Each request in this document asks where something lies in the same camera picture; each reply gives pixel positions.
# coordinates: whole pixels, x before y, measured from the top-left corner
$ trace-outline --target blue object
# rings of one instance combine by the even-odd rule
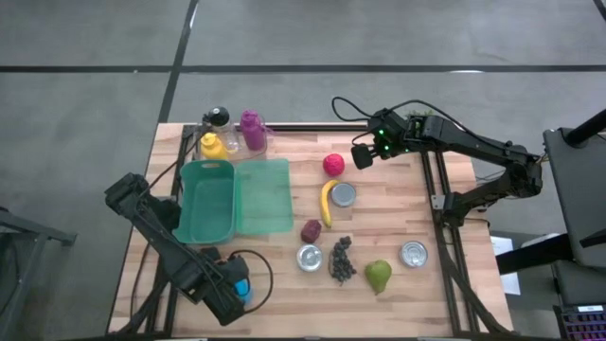
[[[253,300],[253,289],[249,286],[249,281],[247,279],[243,279],[236,283],[236,292],[238,293],[238,297],[244,302],[244,305]]]

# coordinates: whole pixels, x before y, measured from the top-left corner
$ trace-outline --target red ball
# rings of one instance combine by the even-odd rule
[[[345,170],[345,160],[339,154],[330,154],[324,158],[323,166],[329,176],[341,175]]]

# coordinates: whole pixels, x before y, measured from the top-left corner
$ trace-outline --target green plastic basket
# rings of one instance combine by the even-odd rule
[[[252,160],[236,167],[236,226],[240,234],[293,229],[293,201],[287,159]]]
[[[183,206],[172,234],[184,243],[229,242],[235,233],[234,167],[223,160],[192,161],[181,168]]]

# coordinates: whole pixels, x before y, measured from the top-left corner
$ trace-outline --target pink water bottle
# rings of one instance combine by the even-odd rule
[[[244,110],[240,128],[249,150],[258,151],[265,148],[265,127],[256,110]]]

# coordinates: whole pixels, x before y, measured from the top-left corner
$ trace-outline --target yellow bottle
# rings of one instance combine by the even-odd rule
[[[202,154],[209,160],[227,160],[227,150],[216,134],[206,133],[200,139]]]

